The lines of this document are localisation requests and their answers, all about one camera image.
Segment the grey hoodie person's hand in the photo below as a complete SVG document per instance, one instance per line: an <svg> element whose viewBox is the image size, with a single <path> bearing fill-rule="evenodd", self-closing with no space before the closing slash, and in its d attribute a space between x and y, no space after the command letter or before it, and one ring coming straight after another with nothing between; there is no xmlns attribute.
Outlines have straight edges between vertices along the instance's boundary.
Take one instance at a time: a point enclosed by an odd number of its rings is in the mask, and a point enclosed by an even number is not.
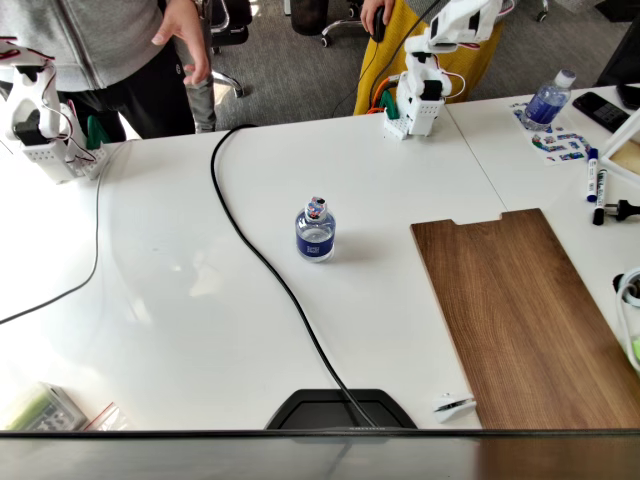
<svg viewBox="0 0 640 480"><path fill-rule="evenodd" d="M194 85L204 81L211 73L211 68L199 15L193 1L166 2L162 23L151 42L157 46L164 46L172 37L177 37L186 44L192 58L191 63L183 66L184 72L188 72L184 84Z"/></svg>

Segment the yellow trousers person's hand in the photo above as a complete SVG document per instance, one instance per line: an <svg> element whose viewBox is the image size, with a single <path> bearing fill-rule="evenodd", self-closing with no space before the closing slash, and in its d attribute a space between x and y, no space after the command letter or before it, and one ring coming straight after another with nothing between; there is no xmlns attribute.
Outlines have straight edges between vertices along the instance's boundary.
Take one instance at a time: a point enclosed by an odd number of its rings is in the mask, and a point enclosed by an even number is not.
<svg viewBox="0 0 640 480"><path fill-rule="evenodd" d="M379 8L384 8L382 23L387 26L394 9L394 0L365 0L361 8L360 19L364 29L369 33L374 33L375 14Z"/></svg>

